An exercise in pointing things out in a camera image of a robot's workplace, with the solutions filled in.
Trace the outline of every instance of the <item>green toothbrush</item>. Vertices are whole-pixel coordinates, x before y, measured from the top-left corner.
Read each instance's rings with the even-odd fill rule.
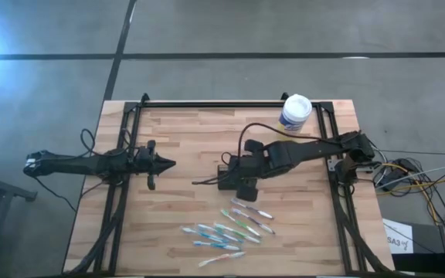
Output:
[[[240,220],[234,219],[231,215],[229,215],[229,212],[225,209],[221,209],[221,213],[224,214],[227,218],[231,219],[231,221],[235,222],[238,226],[247,229],[249,232],[253,233],[255,236],[260,237],[260,234],[256,232],[256,230],[249,227],[247,224],[241,222]]]

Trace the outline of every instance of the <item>gray floor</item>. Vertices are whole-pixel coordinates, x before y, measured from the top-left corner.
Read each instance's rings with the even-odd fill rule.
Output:
[[[128,0],[0,0],[0,54],[114,53]],[[141,0],[126,53],[445,51],[441,0]],[[0,179],[16,199],[0,238],[0,277],[60,272],[73,213],[22,173],[40,149],[77,154],[95,130],[112,60],[0,61]],[[114,100],[353,99],[380,148],[445,152],[445,59],[123,61]],[[388,153],[389,158],[406,154]],[[410,155],[425,168],[445,156]],[[74,205],[83,177],[43,181]],[[445,198],[445,185],[440,186]],[[384,217],[430,224],[421,195],[380,197]]]

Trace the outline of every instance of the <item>wooden tabletop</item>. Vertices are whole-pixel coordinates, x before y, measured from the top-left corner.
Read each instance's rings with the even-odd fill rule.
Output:
[[[351,100],[333,100],[339,133],[357,131]],[[97,128],[96,151],[116,147],[124,101],[106,101]],[[335,275],[343,274],[331,193],[324,159],[301,163],[285,175],[259,180],[257,202],[251,203],[275,217],[257,217],[276,231],[272,236],[259,228],[262,244],[245,242],[246,255],[198,268],[199,262],[228,250],[195,247],[197,236],[187,236],[180,226],[214,221],[231,223],[219,212],[230,209],[235,192],[221,192],[216,185],[192,185],[215,176],[221,153],[236,153],[243,127],[252,122],[277,125],[278,108],[154,108],[141,112],[137,144],[156,140],[156,151],[177,165],[156,177],[149,191],[145,175],[132,176],[124,217],[117,275]],[[302,134],[320,136],[313,113]],[[268,144],[278,136],[262,127],[251,127],[244,139]],[[83,190],[100,180],[86,179]],[[368,182],[355,185],[353,195],[360,233],[389,268],[392,257],[374,189]],[[107,186],[94,189],[80,201],[64,270],[78,264],[99,236]],[[352,259],[354,249],[349,240]],[[105,266],[109,261],[106,251]]]

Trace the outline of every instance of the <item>white lid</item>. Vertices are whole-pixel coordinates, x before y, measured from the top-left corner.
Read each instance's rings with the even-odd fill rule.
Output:
[[[284,103],[284,114],[292,121],[300,122],[308,119],[311,111],[312,103],[299,94],[288,97]]]

